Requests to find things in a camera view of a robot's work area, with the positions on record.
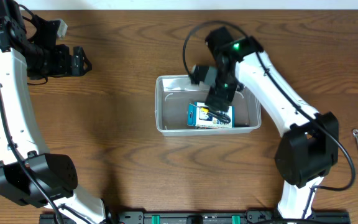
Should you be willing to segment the black yellow screwdriver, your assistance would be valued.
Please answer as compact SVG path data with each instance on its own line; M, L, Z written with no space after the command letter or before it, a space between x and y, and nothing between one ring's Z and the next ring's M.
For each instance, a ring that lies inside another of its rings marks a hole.
M220 122L222 122L224 124L229 124L231 122L231 118L224 113L222 114L222 113L219 113L218 111L211 111L209 108L197 106L192 103L190 103L190 105L199 108L205 115L216 118L217 120L219 120Z

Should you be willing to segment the blue white cardboard box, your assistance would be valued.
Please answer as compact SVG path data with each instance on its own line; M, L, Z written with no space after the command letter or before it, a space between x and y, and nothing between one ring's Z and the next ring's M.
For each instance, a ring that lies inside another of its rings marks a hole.
M194 102L192 103L197 106L209 108L206 106L205 103L202 102ZM205 115L199 108L188 105L188 112L187 112L187 125L188 126L194 126L196 129L199 128L205 128L205 129L230 129L234 127L234 108L232 106L229 106L229 109L227 112L224 111L218 111L219 113L224 113L228 115L231 118L231 122L229 124L224 124L217 120L216 118L213 118L211 116Z

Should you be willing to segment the small black-handled claw hammer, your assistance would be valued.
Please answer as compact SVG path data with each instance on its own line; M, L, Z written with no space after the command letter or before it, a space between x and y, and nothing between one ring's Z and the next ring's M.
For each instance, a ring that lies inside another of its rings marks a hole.
M234 125L235 128L245 128L245 127L249 127L248 124L235 124Z

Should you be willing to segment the clear plastic storage container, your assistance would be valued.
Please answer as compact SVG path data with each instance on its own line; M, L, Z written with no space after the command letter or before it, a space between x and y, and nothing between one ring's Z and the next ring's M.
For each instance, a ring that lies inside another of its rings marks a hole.
M261 108L256 97L248 90L236 92L234 124L248 124L245 128L196 129L187 125L189 103L204 102L209 86L193 85L187 75L165 75L156 80L155 120L157 129L164 136L199 136L216 134L247 134L260 128Z

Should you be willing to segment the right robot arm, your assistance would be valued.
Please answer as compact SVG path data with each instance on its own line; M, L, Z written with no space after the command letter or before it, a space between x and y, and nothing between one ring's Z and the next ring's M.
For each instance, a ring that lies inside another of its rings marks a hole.
M315 192L338 160L337 118L305 102L252 36L235 40L222 27L210 32L205 42L218 65L208 104L226 110L231 93L242 86L259 100L281 137L275 154L275 165L284 179L278 213L284 219L309 218Z

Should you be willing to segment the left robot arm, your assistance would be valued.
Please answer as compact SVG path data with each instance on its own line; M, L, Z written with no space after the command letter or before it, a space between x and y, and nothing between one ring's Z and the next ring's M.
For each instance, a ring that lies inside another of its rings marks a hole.
M53 210L51 223L110 223L103 200L79 186L73 161L50 152L29 95L31 85L81 77L92 65L83 48L57 44L67 31L63 20L24 17L23 10L0 0L0 195Z

